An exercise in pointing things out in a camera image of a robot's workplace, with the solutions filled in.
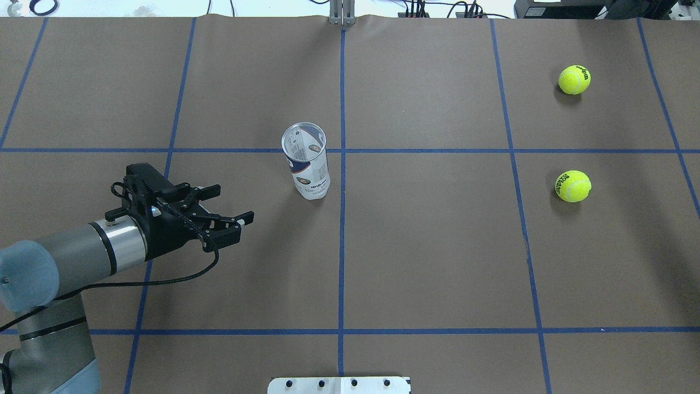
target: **metal bracket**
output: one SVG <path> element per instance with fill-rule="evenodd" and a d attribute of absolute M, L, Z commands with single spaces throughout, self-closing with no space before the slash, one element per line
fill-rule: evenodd
<path fill-rule="evenodd" d="M 352 26 L 355 24 L 355 0 L 330 0 L 330 24 Z"/>

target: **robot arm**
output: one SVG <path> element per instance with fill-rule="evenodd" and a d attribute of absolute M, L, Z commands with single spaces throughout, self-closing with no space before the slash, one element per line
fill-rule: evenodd
<path fill-rule="evenodd" d="M 3 374 L 5 393 L 96 393 L 99 372 L 80 291 L 106 287 L 93 283 L 196 238 L 205 252 L 218 256 L 218 249 L 238 243 L 243 227 L 253 222 L 252 212 L 222 217 L 200 205 L 220 195 L 219 185 L 173 185 L 147 163 L 129 165 L 124 182 L 115 185 L 122 187 L 122 193 L 112 187 L 122 206 L 105 219 L 0 250 L 5 306 L 18 317 L 45 307 L 17 324 L 22 347 L 3 357 L 9 370 Z"/>

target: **white mounting plate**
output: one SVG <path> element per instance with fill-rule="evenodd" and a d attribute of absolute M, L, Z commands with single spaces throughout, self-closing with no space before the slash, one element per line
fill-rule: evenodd
<path fill-rule="evenodd" d="M 276 378 L 269 383 L 267 394 L 411 394 L 411 378 L 401 376 Z"/>

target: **blue joint cap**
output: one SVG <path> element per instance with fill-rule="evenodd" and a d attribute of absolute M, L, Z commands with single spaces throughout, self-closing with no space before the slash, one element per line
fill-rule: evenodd
<path fill-rule="evenodd" d="M 23 240 L 0 249 L 0 299 L 19 313 L 51 302 L 58 293 L 56 261 L 41 244 Z"/>

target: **can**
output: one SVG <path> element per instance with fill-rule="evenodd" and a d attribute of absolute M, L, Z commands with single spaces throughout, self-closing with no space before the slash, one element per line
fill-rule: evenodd
<path fill-rule="evenodd" d="M 299 193 L 307 200 L 323 198 L 330 186 L 323 130 L 309 122 L 293 124 L 282 135 L 282 150 Z"/>

